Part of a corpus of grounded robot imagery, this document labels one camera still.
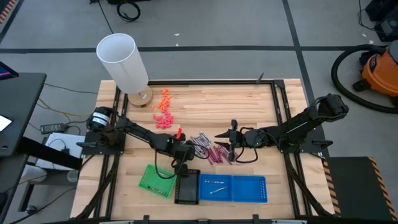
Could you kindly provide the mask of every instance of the wooden table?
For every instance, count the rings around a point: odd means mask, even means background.
[[[295,116],[307,107],[303,88],[299,79],[284,81],[290,110],[292,116]],[[115,82],[102,81],[96,106],[112,107],[115,88]],[[127,109],[129,119],[155,133],[175,134],[178,128],[182,128],[188,138],[203,131],[214,141],[216,134],[223,133],[231,127],[231,119],[238,121],[239,128],[260,128],[277,124],[269,85],[152,86],[152,103],[155,105],[162,97],[161,88],[168,88],[172,96],[169,111],[174,116],[174,124],[171,128],[155,128],[152,115],[160,115],[159,109],[135,108],[131,105]],[[280,105],[283,105],[279,91],[278,99]],[[123,95],[119,102],[120,108],[122,102]],[[281,110],[285,120],[283,106]],[[144,215],[150,215],[151,220],[252,219],[253,214],[258,214],[259,218],[293,218],[283,155],[275,147],[257,151],[259,159],[252,164],[231,166],[225,162],[211,166],[207,160],[194,159],[188,161],[187,165],[189,169],[200,169],[201,173],[264,175],[267,180],[268,203],[201,201],[199,205],[176,205],[174,190],[170,198],[164,199],[138,187],[146,166],[154,163],[155,152],[146,143],[127,136],[125,153],[121,156],[118,169],[112,220],[142,220]],[[253,157],[253,150],[246,150],[240,159],[244,161]],[[302,154],[301,157],[308,188],[325,209],[334,213],[321,160],[309,154]],[[71,217],[78,215],[96,192],[102,161],[103,156],[95,156],[81,171]],[[160,155],[157,162],[159,167],[172,170],[171,161],[172,158]],[[297,192],[300,211],[304,214],[302,197],[300,191]],[[106,202],[103,202],[102,215],[105,205]]]

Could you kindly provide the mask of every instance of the white cylinder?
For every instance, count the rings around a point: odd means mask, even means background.
[[[36,182],[43,181],[47,176],[47,172],[36,166],[25,165],[24,171],[22,172],[21,181],[32,180]]]
[[[136,94],[148,85],[148,74],[137,45],[127,34],[111,34],[99,42],[96,53],[121,91]]]

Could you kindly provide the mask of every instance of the red object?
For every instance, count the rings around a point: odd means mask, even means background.
[[[181,137],[181,133],[182,133],[182,129],[178,128],[178,132],[177,132],[177,139],[179,139]]]

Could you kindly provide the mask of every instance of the green container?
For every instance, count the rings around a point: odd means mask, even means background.
[[[159,171],[159,174],[164,175],[164,177],[170,177],[171,175],[174,175],[173,173],[161,168],[157,168],[157,170]],[[155,166],[149,164],[144,172],[144,175],[141,177],[139,187],[163,198],[168,198],[173,189],[176,178],[177,176],[171,179],[160,178],[156,173]]]

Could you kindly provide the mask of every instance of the black vacuum hose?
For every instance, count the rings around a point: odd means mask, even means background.
[[[343,95],[345,95],[347,98],[349,98],[350,100],[354,101],[355,103],[362,105],[364,107],[367,107],[369,109],[375,110],[375,111],[380,111],[383,113],[392,113],[392,114],[396,114],[398,113],[398,108],[391,108],[388,106],[381,106],[381,105],[377,105],[375,103],[371,103],[367,100],[364,100],[358,96],[356,96],[355,94],[353,94],[352,92],[348,91],[339,81],[338,77],[337,77],[337,70],[338,67],[340,66],[340,63],[349,55],[351,55],[352,53],[358,52],[358,51],[362,51],[362,50],[367,50],[370,51],[373,54],[383,54],[386,49],[376,46],[376,45],[371,45],[371,44],[362,44],[362,45],[358,45],[353,47],[352,49],[346,50],[345,52],[343,52],[334,62],[332,68],[331,68],[331,80],[333,81],[333,84],[335,84],[336,89],[342,93]]]

